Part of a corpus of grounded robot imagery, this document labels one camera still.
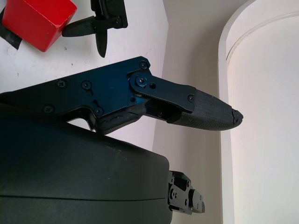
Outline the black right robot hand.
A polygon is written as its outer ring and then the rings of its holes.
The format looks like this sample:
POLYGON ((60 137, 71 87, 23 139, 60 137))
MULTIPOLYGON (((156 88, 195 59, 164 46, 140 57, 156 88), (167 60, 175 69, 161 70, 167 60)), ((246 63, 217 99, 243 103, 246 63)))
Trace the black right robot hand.
POLYGON ((191 180, 159 154, 108 135, 149 116, 224 131, 242 114, 150 72, 136 57, 0 96, 3 224, 169 224, 204 213, 191 180))

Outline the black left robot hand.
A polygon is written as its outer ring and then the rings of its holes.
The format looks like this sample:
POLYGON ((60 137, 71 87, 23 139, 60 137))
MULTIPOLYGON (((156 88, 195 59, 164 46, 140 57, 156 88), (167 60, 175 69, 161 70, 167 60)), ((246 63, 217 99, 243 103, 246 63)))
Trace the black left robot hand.
POLYGON ((95 16, 90 16, 72 22, 64 27, 63 37, 80 37, 95 35, 96 46, 101 57, 107 51, 107 31, 128 26, 126 9, 122 0, 92 0, 91 10, 95 16))

